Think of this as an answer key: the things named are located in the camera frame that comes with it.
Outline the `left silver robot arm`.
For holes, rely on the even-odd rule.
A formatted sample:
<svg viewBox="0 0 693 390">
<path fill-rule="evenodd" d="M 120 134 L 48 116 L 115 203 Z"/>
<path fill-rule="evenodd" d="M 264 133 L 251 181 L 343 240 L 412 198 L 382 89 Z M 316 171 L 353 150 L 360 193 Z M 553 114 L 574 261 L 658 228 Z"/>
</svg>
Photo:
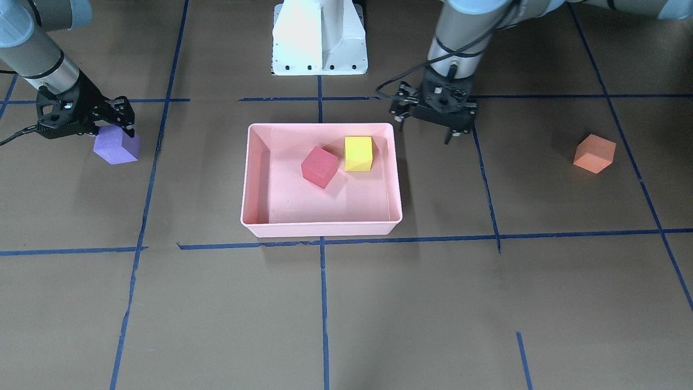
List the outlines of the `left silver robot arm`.
<svg viewBox="0 0 693 390">
<path fill-rule="evenodd" d="M 470 98 L 475 72 L 492 36 L 520 22 L 557 10 L 562 1 L 445 1 L 427 59 L 413 87 L 397 76 L 390 113 L 403 124 L 408 118 L 445 126 L 447 140 L 470 133 L 478 113 Z"/>
</svg>

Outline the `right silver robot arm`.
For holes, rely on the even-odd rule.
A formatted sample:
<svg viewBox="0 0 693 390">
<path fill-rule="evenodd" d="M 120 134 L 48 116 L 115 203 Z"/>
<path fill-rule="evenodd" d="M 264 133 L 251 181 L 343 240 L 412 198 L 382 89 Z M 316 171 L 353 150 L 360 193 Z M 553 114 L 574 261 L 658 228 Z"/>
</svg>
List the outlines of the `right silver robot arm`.
<svg viewBox="0 0 693 390">
<path fill-rule="evenodd" d="M 125 96 L 109 99 L 49 36 L 92 21 L 89 1 L 2 1 L 1 57 L 37 91 L 37 123 L 8 138 L 38 133 L 48 140 L 97 135 L 96 122 L 133 138 L 134 111 Z"/>
</svg>

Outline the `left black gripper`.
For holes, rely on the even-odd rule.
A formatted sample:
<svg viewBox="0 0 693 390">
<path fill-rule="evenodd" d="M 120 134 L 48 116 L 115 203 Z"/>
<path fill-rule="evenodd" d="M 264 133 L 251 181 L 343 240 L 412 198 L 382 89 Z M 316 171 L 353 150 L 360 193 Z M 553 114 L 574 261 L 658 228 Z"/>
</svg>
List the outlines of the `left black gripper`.
<svg viewBox="0 0 693 390">
<path fill-rule="evenodd" d="M 421 102 L 438 112 L 458 112 L 468 101 L 475 76 L 449 79 L 431 66 L 425 68 L 421 82 Z M 403 132 L 406 119 L 398 120 L 398 132 Z M 449 144 L 454 137 L 454 129 L 448 128 L 444 144 Z"/>
</svg>

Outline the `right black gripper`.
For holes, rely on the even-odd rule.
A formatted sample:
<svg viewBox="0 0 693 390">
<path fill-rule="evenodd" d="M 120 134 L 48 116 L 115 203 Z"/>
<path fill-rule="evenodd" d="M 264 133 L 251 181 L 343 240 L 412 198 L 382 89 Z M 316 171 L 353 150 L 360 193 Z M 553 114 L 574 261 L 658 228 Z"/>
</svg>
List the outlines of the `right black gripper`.
<svg viewBox="0 0 693 390">
<path fill-rule="evenodd" d="M 87 76 L 79 76 L 68 92 L 73 104 L 67 123 L 69 133 L 99 133 L 96 122 L 106 120 L 134 138 L 135 113 L 126 96 L 107 99 Z"/>
</svg>

